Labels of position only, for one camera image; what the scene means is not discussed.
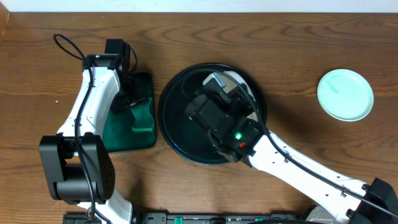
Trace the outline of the white plate with green stain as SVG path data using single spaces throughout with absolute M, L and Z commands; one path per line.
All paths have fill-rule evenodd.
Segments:
M 226 74 L 228 74 L 229 76 L 233 77 L 239 84 L 241 84 L 242 87 L 246 89 L 246 92 L 248 93 L 248 95 L 250 95 L 253 98 L 253 102 L 256 102 L 256 99 L 255 99 L 253 92 L 250 89 L 248 83 L 244 80 L 244 78 L 239 73 L 234 72 L 234 71 L 224 71 L 224 72 Z M 229 78 L 222 76 L 222 79 L 226 83 L 226 86 L 223 88 L 223 90 L 226 93 L 229 93 L 233 88 L 236 87 L 236 84 L 233 83 Z M 252 112 L 249 116 L 247 116 L 247 118 L 258 121 L 258 118 L 257 118 L 255 112 Z

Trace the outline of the yellow green sponge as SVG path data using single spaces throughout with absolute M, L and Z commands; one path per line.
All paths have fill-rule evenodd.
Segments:
M 150 112 L 152 106 L 152 97 L 147 98 L 147 102 L 139 104 L 131 108 L 131 112 L 135 117 L 135 122 L 132 125 L 132 130 L 135 133 L 149 133 L 154 130 L 154 117 Z

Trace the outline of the mint green plate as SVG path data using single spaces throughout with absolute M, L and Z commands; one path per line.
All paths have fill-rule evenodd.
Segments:
M 322 76 L 317 86 L 317 99 L 322 109 L 331 117 L 354 122 L 371 112 L 374 93 L 363 76 L 341 68 Z

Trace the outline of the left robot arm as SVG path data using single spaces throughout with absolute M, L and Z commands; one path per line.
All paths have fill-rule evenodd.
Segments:
M 57 133 L 40 140 L 51 197 L 85 208 L 85 223 L 133 222 L 133 205 L 115 189 L 115 169 L 103 142 L 110 111 L 122 113 L 149 101 L 130 77 L 133 55 L 122 39 L 108 39 L 102 54 L 78 50 L 83 75 L 79 94 Z

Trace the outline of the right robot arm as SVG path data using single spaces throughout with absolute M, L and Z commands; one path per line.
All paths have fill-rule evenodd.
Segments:
M 231 162 L 271 174 L 323 207 L 338 223 L 397 223 L 397 195 L 387 182 L 371 184 L 335 172 L 268 130 L 257 100 L 241 85 L 204 87 L 185 114 Z

